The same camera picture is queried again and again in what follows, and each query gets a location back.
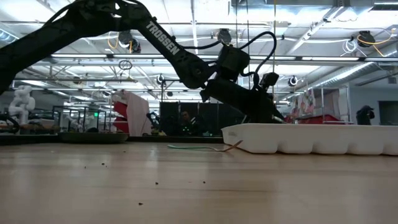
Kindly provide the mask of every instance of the fluorescent light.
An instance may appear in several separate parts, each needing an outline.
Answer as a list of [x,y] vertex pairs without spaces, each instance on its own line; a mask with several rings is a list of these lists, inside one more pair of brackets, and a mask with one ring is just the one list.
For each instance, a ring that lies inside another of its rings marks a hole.
[[170,100],[170,99],[168,99],[168,100],[163,100],[163,102],[176,102],[176,101],[179,101],[179,102],[202,102],[202,100],[201,99],[174,99],[174,100]]
[[398,5],[398,2],[375,2],[375,5]]
[[52,91],[78,91],[78,89],[68,89],[68,88],[49,88],[48,90]]
[[398,62],[398,58],[366,58],[365,61],[372,61],[372,62]]
[[358,57],[303,57],[303,60],[356,61]]
[[[250,59],[252,60],[264,60],[266,59],[267,56],[250,56]],[[296,57],[282,57],[282,56],[276,56],[275,60],[295,60]]]
[[73,96],[73,97],[79,100],[92,100],[90,97],[85,97],[85,96]]
[[68,94],[62,93],[62,92],[60,92],[60,91],[54,91],[54,93],[59,94],[59,95],[61,95],[61,96],[69,96]]
[[17,39],[19,39],[19,38],[10,34],[9,32],[7,32],[3,29],[0,29],[0,40],[1,41],[4,41],[4,42],[10,44],[10,43],[16,41]]
[[52,54],[54,58],[107,58],[105,54]]
[[113,50],[111,49],[105,49],[105,51],[111,52],[112,54],[114,54]]
[[391,53],[387,54],[386,57],[391,56],[391,55],[393,55],[393,54],[396,54],[397,52],[398,52],[398,51],[391,52]]
[[28,83],[31,85],[37,85],[37,86],[47,86],[44,82],[39,82],[39,81],[33,81],[33,80],[22,80],[21,82]]
[[280,93],[280,94],[289,94],[292,93],[291,91],[274,91],[274,93]]
[[149,54],[114,54],[113,55],[114,58],[141,58],[141,59],[145,59],[145,58],[164,58],[163,55],[158,54],[158,55],[149,55]]
[[218,59],[218,55],[197,55],[201,59]]
[[103,88],[103,89],[100,89],[100,88],[98,88],[98,89],[92,88],[92,89],[81,89],[81,90],[83,90],[83,91],[106,91],[106,90],[109,90],[109,89],[105,89],[105,88]]

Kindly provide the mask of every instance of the white tray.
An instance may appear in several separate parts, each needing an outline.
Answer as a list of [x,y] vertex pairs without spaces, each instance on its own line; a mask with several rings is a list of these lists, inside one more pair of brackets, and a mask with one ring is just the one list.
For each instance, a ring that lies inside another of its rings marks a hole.
[[398,127],[333,124],[239,124],[224,142],[251,153],[398,155]]

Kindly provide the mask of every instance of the wooden tabletop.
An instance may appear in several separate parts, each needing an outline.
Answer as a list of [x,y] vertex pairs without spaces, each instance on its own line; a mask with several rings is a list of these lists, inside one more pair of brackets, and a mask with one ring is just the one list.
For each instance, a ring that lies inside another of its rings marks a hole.
[[252,155],[161,143],[0,147],[1,224],[397,220],[395,157]]

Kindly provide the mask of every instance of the wall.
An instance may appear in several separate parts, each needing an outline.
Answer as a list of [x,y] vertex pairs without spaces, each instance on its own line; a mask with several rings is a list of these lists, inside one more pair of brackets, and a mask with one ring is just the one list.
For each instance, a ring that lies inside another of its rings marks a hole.
[[356,123],[356,112],[364,105],[374,108],[372,125],[380,124],[379,101],[398,101],[398,89],[350,87],[351,120]]
[[[64,98],[53,94],[43,94],[42,91],[33,91],[31,96],[35,98],[37,109],[52,110],[52,106],[62,106]],[[0,96],[0,113],[9,106],[14,99],[14,92],[7,91]]]

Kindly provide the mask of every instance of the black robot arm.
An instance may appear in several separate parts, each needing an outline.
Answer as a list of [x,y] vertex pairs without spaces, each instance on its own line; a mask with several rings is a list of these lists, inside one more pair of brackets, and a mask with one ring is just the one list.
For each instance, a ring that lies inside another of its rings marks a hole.
[[[129,2],[76,0],[58,11],[37,31],[1,48],[0,94],[9,88],[16,73],[80,38],[135,29],[171,63],[187,88],[204,88],[201,92],[203,100],[216,98],[241,110],[257,123],[272,123],[272,116],[280,115],[275,114],[276,108],[266,93],[235,84],[238,75],[249,64],[247,53],[224,45],[217,61],[205,62],[179,45],[142,3],[136,0]],[[55,21],[66,10],[65,16]],[[214,73],[217,73],[216,78],[206,85]]]

